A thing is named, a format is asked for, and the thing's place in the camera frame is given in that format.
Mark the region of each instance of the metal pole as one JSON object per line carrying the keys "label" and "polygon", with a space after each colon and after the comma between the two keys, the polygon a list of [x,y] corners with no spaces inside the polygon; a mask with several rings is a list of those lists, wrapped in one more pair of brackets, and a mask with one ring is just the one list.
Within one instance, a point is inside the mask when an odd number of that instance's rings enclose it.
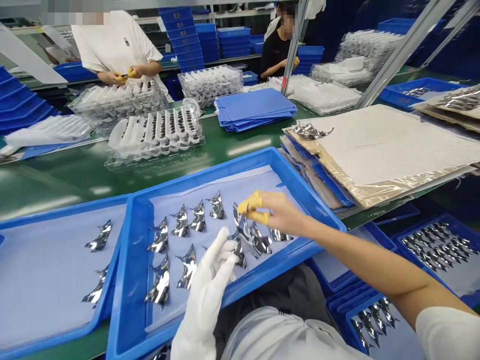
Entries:
{"label": "metal pole", "polygon": [[302,36],[302,26],[304,25],[305,15],[307,14],[307,2],[308,0],[300,0],[298,3],[298,18],[295,19],[295,28],[293,29],[293,36],[291,37],[290,49],[288,49],[288,58],[281,83],[281,93],[284,96],[287,93],[290,75],[292,75],[294,68],[295,56],[297,55],[297,48],[299,47],[300,37]]}
{"label": "metal pole", "polygon": [[384,87],[407,62],[409,56],[413,54],[415,49],[427,37],[429,30],[440,21],[454,2],[455,0],[430,0],[411,29],[385,62],[378,75],[373,79],[368,89],[363,93],[355,109],[365,108],[375,101]]}
{"label": "metal pole", "polygon": [[480,10],[479,0],[469,0],[457,11],[454,18],[450,21],[456,21],[455,26],[451,30],[450,34],[442,41],[442,43],[436,48],[434,52],[428,57],[427,60],[420,66],[420,70],[426,68],[438,54],[448,45],[450,41],[462,30],[471,18]]}

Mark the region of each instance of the white t-shirt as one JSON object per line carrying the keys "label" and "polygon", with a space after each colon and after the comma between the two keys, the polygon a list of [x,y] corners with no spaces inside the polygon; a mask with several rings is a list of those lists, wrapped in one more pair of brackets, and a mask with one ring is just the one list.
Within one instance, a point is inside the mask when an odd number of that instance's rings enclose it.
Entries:
{"label": "white t-shirt", "polygon": [[[104,25],[72,25],[71,31],[84,68],[128,74],[132,65],[159,62],[163,56],[137,22],[125,11],[104,14]],[[158,75],[153,77],[169,102],[172,98]]]}
{"label": "white t-shirt", "polygon": [[[416,320],[429,360],[480,359],[480,317],[448,307],[430,307]],[[367,360],[330,325],[261,307],[231,334],[221,360]]]}

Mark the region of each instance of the metal frame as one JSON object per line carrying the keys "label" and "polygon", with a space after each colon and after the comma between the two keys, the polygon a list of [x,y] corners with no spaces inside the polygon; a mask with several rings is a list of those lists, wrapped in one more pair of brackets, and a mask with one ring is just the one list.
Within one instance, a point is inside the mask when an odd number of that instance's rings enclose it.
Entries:
{"label": "metal frame", "polygon": [[430,0],[411,29],[385,62],[378,75],[371,82],[368,89],[363,93],[355,109],[365,108],[375,101],[385,86],[407,62],[410,55],[427,37],[429,30],[440,21],[454,2],[455,0]]}

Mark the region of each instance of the person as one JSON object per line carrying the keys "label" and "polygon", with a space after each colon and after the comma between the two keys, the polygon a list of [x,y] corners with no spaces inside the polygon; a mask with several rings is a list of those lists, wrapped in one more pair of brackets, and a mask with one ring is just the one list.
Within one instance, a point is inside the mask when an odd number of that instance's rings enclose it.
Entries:
{"label": "person", "polygon": [[[294,33],[295,14],[297,5],[284,3],[281,7],[280,27],[276,29],[263,43],[260,59],[260,82],[267,81],[268,77],[283,76],[287,66],[290,42]],[[293,69],[299,64],[295,58]]]}
{"label": "person", "polygon": [[[385,294],[416,331],[426,359],[479,359],[480,317],[437,280],[403,257],[316,221],[298,210],[283,193],[256,191],[238,206],[238,212],[283,233],[313,239],[360,279]],[[345,343],[335,322],[327,316],[327,309],[323,310],[326,313],[324,321],[320,321],[264,306],[258,299],[260,295],[268,297],[267,289],[262,289],[257,298],[243,303],[250,305],[247,310],[231,307],[236,307],[251,294],[220,311],[225,287],[238,261],[237,256],[229,252],[236,242],[227,240],[227,236],[225,227],[206,251],[193,276],[185,316],[171,344],[172,360],[370,359]],[[269,301],[278,302],[278,298],[293,294],[291,302],[298,303],[294,297],[298,298],[299,294],[311,296],[310,287],[315,284],[307,282],[309,288],[300,292],[295,290],[297,285],[293,283],[287,291],[274,293]],[[299,312],[308,311],[297,307]],[[232,317],[235,314],[243,318],[237,320]],[[224,332],[229,336],[224,349],[218,353],[218,327],[228,323],[232,323],[233,330]]]}
{"label": "person", "polygon": [[124,85],[127,78],[153,78],[173,102],[159,77],[163,56],[132,16],[123,10],[94,15],[94,24],[86,24],[92,19],[83,14],[83,24],[71,26],[82,66],[107,85]]}

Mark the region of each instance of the white sleeve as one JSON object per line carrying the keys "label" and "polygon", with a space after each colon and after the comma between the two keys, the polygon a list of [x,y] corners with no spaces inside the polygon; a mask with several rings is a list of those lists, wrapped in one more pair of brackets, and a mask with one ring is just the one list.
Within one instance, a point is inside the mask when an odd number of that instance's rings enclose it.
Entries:
{"label": "white sleeve", "polygon": [[87,45],[87,41],[82,32],[81,25],[72,25],[71,32],[75,39],[76,47],[80,53],[81,65],[93,72],[107,72],[109,71],[95,55],[95,53]]}
{"label": "white sleeve", "polygon": [[416,318],[416,334],[427,359],[480,359],[478,316],[451,307],[429,307]]}
{"label": "white sleeve", "polygon": [[145,57],[146,61],[152,62],[160,62],[162,60],[163,55],[160,51],[154,46],[154,44],[150,41],[150,39],[145,35],[144,31],[140,27],[140,25],[135,21],[133,17],[131,17],[131,22],[133,26],[133,33],[135,34],[136,41],[138,42],[138,46],[142,55]]}

